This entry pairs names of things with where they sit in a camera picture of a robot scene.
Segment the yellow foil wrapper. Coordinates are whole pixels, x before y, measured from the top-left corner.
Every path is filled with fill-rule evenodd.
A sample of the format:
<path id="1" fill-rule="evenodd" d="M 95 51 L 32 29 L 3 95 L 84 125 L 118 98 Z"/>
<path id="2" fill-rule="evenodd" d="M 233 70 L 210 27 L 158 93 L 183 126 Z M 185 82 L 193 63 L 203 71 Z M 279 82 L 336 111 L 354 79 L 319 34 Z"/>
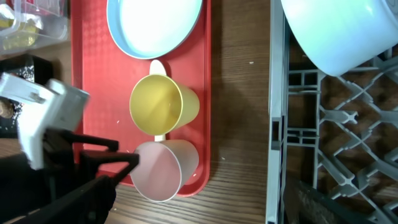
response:
<path id="1" fill-rule="evenodd" d="M 2 41 L 3 50 L 31 47 L 35 44 L 40 29 L 37 28 L 32 21 L 27 23 L 23 22 L 22 24 L 24 27 L 18 28 L 17 32 L 11 34 Z"/>

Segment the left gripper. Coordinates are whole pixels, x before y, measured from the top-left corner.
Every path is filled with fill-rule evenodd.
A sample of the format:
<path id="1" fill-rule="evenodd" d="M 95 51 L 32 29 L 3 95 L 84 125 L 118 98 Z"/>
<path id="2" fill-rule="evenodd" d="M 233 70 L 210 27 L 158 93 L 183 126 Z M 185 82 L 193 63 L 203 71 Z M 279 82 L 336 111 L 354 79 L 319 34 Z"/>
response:
<path id="1" fill-rule="evenodd" d="M 106 146 L 107 151 L 83 150 L 80 152 L 79 171 L 86 180 L 93 180 L 101 165 L 127 162 L 127 166 L 111 177 L 117 186 L 139 164 L 139 155 L 117 152 L 119 142 L 71 131 L 51 129 L 45 134 L 44 147 L 50 165 L 34 170 L 27 156 L 19 155 L 1 159 L 1 217 L 15 218 L 42 208 L 75 190 L 80 181 L 76 175 L 72 143 Z"/>

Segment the pink cup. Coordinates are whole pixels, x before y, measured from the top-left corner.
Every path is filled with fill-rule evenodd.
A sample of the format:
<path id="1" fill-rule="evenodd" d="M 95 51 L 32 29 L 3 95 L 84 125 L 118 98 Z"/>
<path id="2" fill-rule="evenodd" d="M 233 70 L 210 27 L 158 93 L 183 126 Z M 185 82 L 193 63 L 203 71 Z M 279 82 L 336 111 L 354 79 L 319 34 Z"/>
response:
<path id="1" fill-rule="evenodd" d="M 136 190 L 152 202 L 176 196 L 199 165 L 196 147 L 181 139 L 145 142 L 134 151 L 139 164 L 130 173 Z"/>

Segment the brown round food piece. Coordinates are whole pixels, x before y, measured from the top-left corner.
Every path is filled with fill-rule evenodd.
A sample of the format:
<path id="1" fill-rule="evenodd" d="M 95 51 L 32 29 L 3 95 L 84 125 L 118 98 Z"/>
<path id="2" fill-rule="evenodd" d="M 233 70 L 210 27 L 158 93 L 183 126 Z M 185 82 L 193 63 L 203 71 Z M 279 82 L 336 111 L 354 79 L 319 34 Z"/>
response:
<path id="1" fill-rule="evenodd" d="M 12 118 L 14 115 L 14 108 L 8 100 L 1 99 L 0 101 L 0 116 L 6 119 Z"/>

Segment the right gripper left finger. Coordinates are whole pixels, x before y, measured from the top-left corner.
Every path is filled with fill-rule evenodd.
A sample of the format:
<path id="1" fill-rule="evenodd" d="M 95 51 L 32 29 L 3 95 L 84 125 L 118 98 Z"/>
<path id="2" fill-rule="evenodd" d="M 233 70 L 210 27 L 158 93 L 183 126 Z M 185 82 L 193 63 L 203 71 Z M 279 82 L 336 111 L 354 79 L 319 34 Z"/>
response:
<path id="1" fill-rule="evenodd" d="M 16 223 L 104 223 L 116 199 L 107 175 L 89 181 L 67 175 L 9 178 L 9 220 Z"/>

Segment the light blue bowl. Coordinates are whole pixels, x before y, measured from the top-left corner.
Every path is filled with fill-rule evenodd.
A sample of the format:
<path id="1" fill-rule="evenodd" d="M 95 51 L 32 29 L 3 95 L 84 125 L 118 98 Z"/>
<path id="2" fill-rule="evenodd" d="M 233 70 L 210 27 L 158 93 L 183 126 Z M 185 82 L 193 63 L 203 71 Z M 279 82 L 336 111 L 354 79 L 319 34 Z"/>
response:
<path id="1" fill-rule="evenodd" d="M 312 63 L 338 77 L 397 44 L 397 0 L 282 0 Z"/>

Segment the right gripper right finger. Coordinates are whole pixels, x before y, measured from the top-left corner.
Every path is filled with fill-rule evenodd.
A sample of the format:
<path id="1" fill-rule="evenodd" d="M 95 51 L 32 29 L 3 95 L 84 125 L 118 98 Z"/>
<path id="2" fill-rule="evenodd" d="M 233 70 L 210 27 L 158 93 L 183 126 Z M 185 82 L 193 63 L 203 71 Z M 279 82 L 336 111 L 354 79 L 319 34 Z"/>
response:
<path id="1" fill-rule="evenodd" d="M 283 193 L 287 223 L 308 224 L 371 224 L 363 215 L 342 207 L 305 182 L 293 177 L 285 180 Z"/>

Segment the yellow cup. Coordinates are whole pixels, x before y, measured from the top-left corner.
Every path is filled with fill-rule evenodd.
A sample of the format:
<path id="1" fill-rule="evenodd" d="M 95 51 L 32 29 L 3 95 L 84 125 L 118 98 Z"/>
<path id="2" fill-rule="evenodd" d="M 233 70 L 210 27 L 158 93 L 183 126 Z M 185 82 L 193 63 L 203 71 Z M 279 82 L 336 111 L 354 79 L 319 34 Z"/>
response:
<path id="1" fill-rule="evenodd" d="M 189 87 L 166 75 L 152 74 L 136 83 L 129 109 L 141 131 L 160 136 L 192 122 L 199 114 L 200 100 Z"/>

